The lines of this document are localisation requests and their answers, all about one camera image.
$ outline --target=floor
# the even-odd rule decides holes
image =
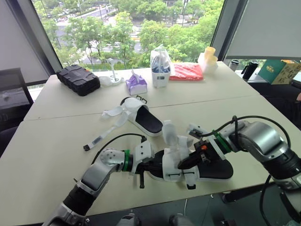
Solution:
[[[272,186],[265,194],[264,210],[273,226],[286,225],[288,216],[279,197],[279,188]],[[259,212],[260,193],[248,196],[230,204],[224,204],[219,194],[199,196],[187,201],[186,216],[195,226],[214,226],[212,216],[223,215],[226,220],[235,220],[237,226],[265,226]],[[185,200],[167,202],[132,210],[90,216],[91,226],[115,226],[121,217],[133,212],[142,221],[142,226],[167,226],[168,218],[175,213],[183,213]]]

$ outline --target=slide sandal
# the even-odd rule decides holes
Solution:
[[[151,137],[161,135],[162,122],[149,112],[148,106],[134,97],[124,98],[120,105],[128,114],[128,120]]]
[[[83,146],[85,151],[93,148],[101,140],[105,139],[105,137],[113,130],[123,126],[127,120],[151,137],[159,136],[162,133],[162,122],[149,112],[148,106],[141,100],[134,97],[126,97],[121,101],[120,106],[104,111],[102,118],[106,119],[119,114],[121,114],[120,118],[111,128],[103,132],[90,143]]]

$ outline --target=white table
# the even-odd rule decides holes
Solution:
[[[148,92],[141,94],[149,107],[178,105],[227,98],[256,96],[259,93],[243,81],[223,62],[218,62],[214,74],[206,75],[203,81],[169,81],[166,88],[154,88],[150,68],[135,69],[148,83]],[[97,76],[111,72],[95,73]],[[129,78],[131,70],[117,71],[119,76]],[[52,75],[39,98],[35,101],[24,120],[101,113],[119,105],[128,97],[125,83],[115,87],[103,87],[85,97],[80,97]]]
[[[180,135],[185,135],[191,122],[212,130],[229,121],[234,114],[238,117],[267,116],[284,126],[291,137],[292,149],[301,155],[301,132],[261,96],[156,107],[151,112],[162,121],[171,119]],[[126,132],[142,133],[127,122],[104,142],[84,152],[82,146],[114,121],[114,118],[101,121],[100,114],[90,114],[22,122],[0,159],[1,224],[43,222],[73,188],[73,178],[82,176],[105,142]],[[162,137],[148,139],[156,150],[166,146]],[[137,137],[124,137],[110,147],[133,150],[139,142]],[[184,182],[161,182],[148,175],[145,175],[145,189],[139,189],[138,176],[113,173],[88,214],[219,193],[264,182],[266,170],[248,153],[230,153],[226,157],[233,165],[233,177],[225,182],[198,182],[195,190],[187,190]]]

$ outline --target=black cable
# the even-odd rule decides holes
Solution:
[[[260,213],[262,215],[262,218],[264,219],[265,223],[267,224],[267,226],[271,226],[269,220],[267,219],[267,217],[264,214],[263,211],[263,198],[264,198],[264,193],[265,190],[267,189],[268,185],[269,185],[269,180],[271,179],[271,175],[268,176],[267,180],[265,181],[263,187],[262,187],[262,191],[261,191],[261,195],[260,195],[260,200],[259,200],[259,210]]]
[[[243,117],[239,117],[239,118],[236,118],[236,119],[232,119],[231,121],[223,124],[222,126],[220,126],[218,129],[214,130],[213,132],[202,134],[202,137],[208,137],[208,136],[214,135],[216,132],[218,132],[218,131],[222,130],[223,128],[225,128],[226,126],[234,123],[236,120],[238,121],[238,120],[250,119],[250,118],[264,119],[264,120],[270,121],[270,122],[274,123],[275,125],[277,125],[282,130],[282,132],[284,133],[284,135],[286,137],[286,140],[287,140],[287,145],[289,146],[289,148],[291,148],[291,140],[290,140],[290,137],[289,137],[287,131],[278,122],[276,122],[272,119],[269,119],[267,117],[259,116],[259,115],[248,115],[248,116],[243,116]]]
[[[238,145],[238,120],[236,115],[232,117],[232,120],[235,122],[235,142]]]
[[[91,165],[96,161],[97,157],[99,156],[100,152],[106,147],[108,146],[110,143],[112,143],[114,140],[120,138],[120,137],[124,137],[124,136],[129,136],[129,135],[133,135],[133,136],[138,136],[138,137],[141,137],[141,140],[142,142],[146,140],[146,137],[144,135],[141,135],[141,134],[137,134],[137,133],[124,133],[124,134],[121,134],[117,137],[114,137],[112,140],[110,140],[108,143],[106,143],[95,155]]]

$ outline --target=plastic bag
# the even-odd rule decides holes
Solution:
[[[171,61],[163,44],[150,52],[150,67],[154,73],[169,73]]]
[[[200,81],[203,73],[198,63],[174,63],[169,80]]]

